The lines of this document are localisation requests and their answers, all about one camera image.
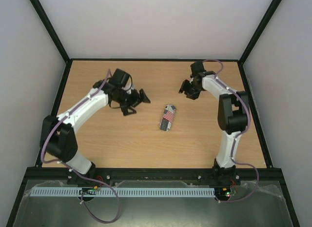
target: wooden table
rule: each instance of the wooden table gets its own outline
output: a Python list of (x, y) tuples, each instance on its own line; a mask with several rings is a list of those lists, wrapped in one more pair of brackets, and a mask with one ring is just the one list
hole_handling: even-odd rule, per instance
[[(137, 114), (127, 117), (120, 109), (106, 106), (99, 110), (77, 133), (78, 150), (96, 167), (212, 167), (221, 141), (218, 100), (207, 91), (195, 101), (178, 94), (182, 82), (190, 77), (192, 63), (73, 61), (58, 113), (82, 99), (95, 82), (105, 77), (108, 68), (131, 74), (136, 89), (143, 88), (151, 100), (151, 104), (141, 103), (136, 107)], [(207, 71), (220, 68), (215, 62), (204, 66)], [(244, 89), (235, 62), (224, 63), (220, 78), (236, 90)], [(177, 112), (171, 130), (164, 132), (159, 130), (159, 122), (169, 103), (176, 106)], [(266, 167), (253, 121), (240, 140), (236, 160)]]

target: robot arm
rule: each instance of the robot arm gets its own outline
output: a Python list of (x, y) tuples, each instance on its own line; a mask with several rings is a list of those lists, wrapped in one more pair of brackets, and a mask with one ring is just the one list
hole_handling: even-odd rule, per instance
[(131, 78), (128, 73), (116, 69), (107, 83), (104, 85), (102, 85), (103, 81), (95, 83), (90, 92), (72, 108), (57, 117), (47, 116), (42, 124), (40, 147), (43, 148), (55, 125), (62, 121), (57, 130), (52, 132), (52, 137), (45, 150), (79, 173), (89, 173), (92, 167), (95, 168), (95, 165), (78, 152), (75, 137), (83, 123), (98, 110), (110, 105), (112, 101), (119, 103), (124, 116), (135, 114), (136, 111), (133, 108), (141, 102), (151, 102), (143, 89), (139, 92), (134, 89), (132, 81), (130, 85), (126, 85), (129, 77)]
[[(202, 62), (193, 63), (191, 70), (191, 81), (185, 80), (179, 93), (184, 92), (187, 98), (195, 100), (199, 97), (201, 91), (209, 91), (216, 99), (219, 99), (218, 124), (222, 130), (222, 139), (216, 162), (220, 168), (233, 167), (234, 163), (231, 159), (232, 145), (236, 140), (232, 153), (232, 157), (235, 158), (240, 139), (238, 134), (247, 126), (246, 112), (236, 97), (216, 81), (215, 72), (207, 72)], [(248, 106), (247, 94), (244, 91), (234, 91)], [(238, 106), (238, 110), (233, 111), (232, 105)]]

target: american flag print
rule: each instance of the american flag print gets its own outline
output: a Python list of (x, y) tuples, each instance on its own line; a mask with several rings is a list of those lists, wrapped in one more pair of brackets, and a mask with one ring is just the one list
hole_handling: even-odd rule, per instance
[(171, 128), (171, 124), (174, 120), (174, 116), (176, 113), (176, 107), (172, 104), (166, 105), (164, 113), (162, 114), (162, 119), (160, 121), (159, 128), (163, 131), (169, 131)]

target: white backdrop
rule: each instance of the white backdrop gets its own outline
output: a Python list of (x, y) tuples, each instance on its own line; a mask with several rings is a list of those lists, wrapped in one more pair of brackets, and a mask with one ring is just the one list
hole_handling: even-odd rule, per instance
[(300, 226), (311, 226), (312, 0), (283, 0), (247, 59), (261, 125)]
[(0, 0), (0, 227), (39, 152), (65, 63), (29, 0)]
[(70, 58), (239, 59), (272, 0), (40, 0)]

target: purple cable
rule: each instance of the purple cable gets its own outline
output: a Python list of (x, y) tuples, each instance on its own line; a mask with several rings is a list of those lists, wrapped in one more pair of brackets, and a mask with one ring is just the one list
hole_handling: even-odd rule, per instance
[(244, 101), (239, 97), (238, 94), (236, 94), (235, 91), (233, 91), (233, 90), (232, 90), (231, 88), (229, 88), (223, 81), (221, 81), (221, 80), (219, 79), (218, 75), (219, 75), (219, 73), (223, 70), (223, 67), (224, 67), (224, 66), (223, 66), (223, 63), (222, 63), (220, 60), (213, 60), (213, 59), (212, 59), (212, 60), (211, 60), (211, 59), (207, 59), (207, 60), (204, 60), (203, 62), (210, 62), (210, 61), (218, 62), (219, 64), (221, 64), (220, 70), (217, 71), (217, 73), (214, 75), (215, 81), (216, 81), (217, 83), (219, 83), (223, 88), (227, 89), (227, 90), (230, 91), (232, 94), (234, 94), (234, 96), (235, 96), (235, 97), (240, 101), (240, 103), (242, 104), (242, 106), (243, 106), (243, 108), (244, 108), (244, 110), (245, 110), (245, 112), (246, 112), (246, 115), (247, 115), (247, 126), (246, 126), (245, 130), (242, 131), (242, 132), (240, 132), (239, 134), (237, 134), (237, 135), (235, 136), (235, 138), (234, 138), (234, 141), (233, 141), (233, 144), (232, 144), (232, 148), (231, 148), (231, 160), (232, 160), (233, 163), (236, 164), (236, 165), (247, 165), (247, 166), (252, 167), (252, 168), (255, 170), (256, 175), (257, 175), (257, 179), (256, 179), (255, 186), (254, 186), (253, 190), (252, 190), (248, 195), (246, 195), (245, 197), (243, 197), (243, 198), (241, 198), (241, 199), (229, 200), (229, 201), (221, 201), (221, 200), (219, 200), (217, 197), (215, 197), (216, 200), (217, 200), (218, 202), (221, 202), (221, 203), (236, 203), (236, 202), (243, 201), (243, 200), (249, 198), (249, 197), (255, 192), (255, 190), (256, 190), (257, 187), (258, 187), (258, 183), (259, 183), (259, 172), (258, 172), (258, 169), (257, 169), (255, 166), (253, 166), (252, 164), (248, 164), (248, 163), (239, 163), (239, 162), (236, 162), (236, 161), (233, 159), (233, 153), (234, 153), (234, 148), (235, 148), (235, 144), (236, 144), (236, 139), (237, 139), (239, 136), (243, 135), (244, 133), (246, 133), (246, 132), (249, 130), (251, 119), (250, 119), (249, 110), (248, 110), (246, 104), (244, 103)]
[[(100, 85), (100, 87), (93, 93), (90, 95), (90, 98), (94, 97), (96, 94), (99, 93), (99, 91), (103, 88), (103, 86), (105, 85), (105, 83), (107, 82), (107, 79), (109, 76), (111, 76), (112, 73), (111, 73), (111, 70), (108, 69), (108, 72), (106, 74), (106, 77), (105, 79), (103, 80), (102, 84)], [(79, 108), (81, 107), (84, 103), (86, 103), (86, 101), (88, 101), (90, 98), (86, 97), (85, 99), (83, 99), (80, 103), (78, 103), (71, 111), (69, 111), (69, 117)], [(46, 147), (52, 137), (52, 135), (54, 134), (54, 132), (57, 130), (57, 128), (67, 119), (68, 117), (67, 116), (64, 116), (62, 119), (59, 120), (59, 122), (52, 128), (51, 132), (49, 133), (47, 139), (45, 140), (44, 144), (43, 144), (43, 147), (42, 147), (42, 151), (41, 151), (41, 155), (40, 155), (40, 158), (41, 158), (41, 161), (42, 163), (44, 164), (48, 164), (48, 163), (52, 163), (52, 162), (55, 162), (55, 161), (59, 161), (59, 159), (53, 159), (53, 160), (49, 160), (49, 161), (46, 161), (44, 160), (44, 155), (45, 155), (45, 150), (46, 150)], [(96, 221), (102, 223), (102, 224), (109, 224), (109, 223), (112, 223), (114, 221), (116, 221), (118, 218), (119, 218), (119, 215), (121, 213), (121, 203), (120, 203), (120, 199), (119, 199), (119, 196), (117, 194), (117, 192), (108, 184), (106, 184), (105, 182), (102, 182), (102, 181), (99, 181), (99, 180), (96, 180), (96, 179), (92, 179), (92, 178), (87, 178), (87, 177), (84, 177), (82, 176), (79, 172), (77, 172), (76, 170), (74, 170), (72, 167), (70, 167), (68, 164), (66, 163), (63, 163), (61, 162), (64, 166), (66, 166), (67, 168), (69, 169), (72, 169), (74, 173), (77, 174), (77, 176), (79, 176), (80, 178), (82, 179), (85, 179), (85, 180), (88, 180), (88, 181), (92, 181), (92, 182), (97, 182), (97, 183), (100, 183), (106, 187), (108, 187), (109, 189), (112, 190), (112, 192), (115, 194), (116, 198), (117, 198), (117, 202), (118, 202), (118, 211), (117, 211), (117, 214), (115, 216), (114, 219), (112, 219), (111, 221), (104, 221), (104, 220), (101, 220), (99, 219), (98, 217), (96, 217), (90, 210), (89, 208), (87, 207), (87, 205), (84, 203), (83, 201), (83, 195), (85, 194), (85, 192), (81, 195), (81, 198), (80, 200), (82, 201), (82, 204), (85, 206), (85, 208), (87, 209), (88, 213), (90, 214), (90, 216), (95, 219)]]
[[(101, 86), (96, 90), (96, 92), (94, 92), (93, 94), (90, 95), (90, 97), (94, 97), (96, 94), (99, 93), (99, 91), (102, 89), (102, 87), (105, 85), (105, 83), (107, 82), (107, 79), (108, 77), (111, 75), (111, 69), (108, 69), (108, 72), (106, 74), (106, 77), (105, 79), (103, 80)], [(69, 111), (69, 116), (72, 115), (79, 107), (81, 107), (86, 101), (88, 101), (89, 98), (86, 97), (85, 99), (83, 99), (79, 104), (77, 104), (71, 111)], [(40, 158), (41, 158), (41, 161), (42, 163), (44, 164), (49, 164), (49, 163), (52, 163), (52, 162), (55, 162), (55, 161), (59, 161), (58, 159), (53, 159), (53, 160), (49, 160), (49, 161), (46, 161), (44, 160), (44, 155), (45, 155), (45, 150), (47, 148), (47, 145), (52, 137), (52, 135), (54, 134), (54, 132), (57, 130), (57, 128), (64, 122), (64, 120), (66, 120), (68, 117), (67, 116), (64, 116), (61, 120), (58, 121), (58, 123), (52, 128), (51, 132), (49, 133), (47, 139), (45, 140), (44, 144), (43, 144), (43, 147), (42, 147), (42, 151), (41, 151), (41, 154), (40, 154)]]

